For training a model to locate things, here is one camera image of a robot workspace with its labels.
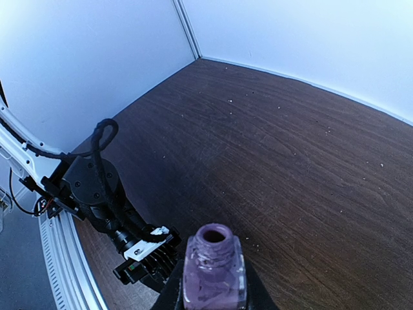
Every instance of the nail polish bottle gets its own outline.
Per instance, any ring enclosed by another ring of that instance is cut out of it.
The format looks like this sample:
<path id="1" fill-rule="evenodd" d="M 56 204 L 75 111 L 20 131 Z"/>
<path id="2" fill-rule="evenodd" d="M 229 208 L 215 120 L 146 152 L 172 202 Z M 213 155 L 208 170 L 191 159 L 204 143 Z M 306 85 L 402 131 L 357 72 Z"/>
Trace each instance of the nail polish bottle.
<path id="1" fill-rule="evenodd" d="M 247 304 L 241 243 L 221 224 L 202 226 L 186 247 L 183 273 L 186 310 L 240 310 Z"/>

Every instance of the wooden table surface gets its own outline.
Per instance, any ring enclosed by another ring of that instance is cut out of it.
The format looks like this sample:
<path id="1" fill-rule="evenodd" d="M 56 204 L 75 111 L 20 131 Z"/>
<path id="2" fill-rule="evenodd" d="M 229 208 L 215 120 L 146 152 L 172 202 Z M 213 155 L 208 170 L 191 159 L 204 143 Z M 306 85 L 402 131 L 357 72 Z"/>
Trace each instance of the wooden table surface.
<path id="1" fill-rule="evenodd" d="M 305 83 L 198 60 L 116 116 L 103 153 L 143 217 L 186 239 L 231 227 L 280 309 L 413 309 L 413 128 Z M 110 308 L 109 239 L 77 222 Z"/>

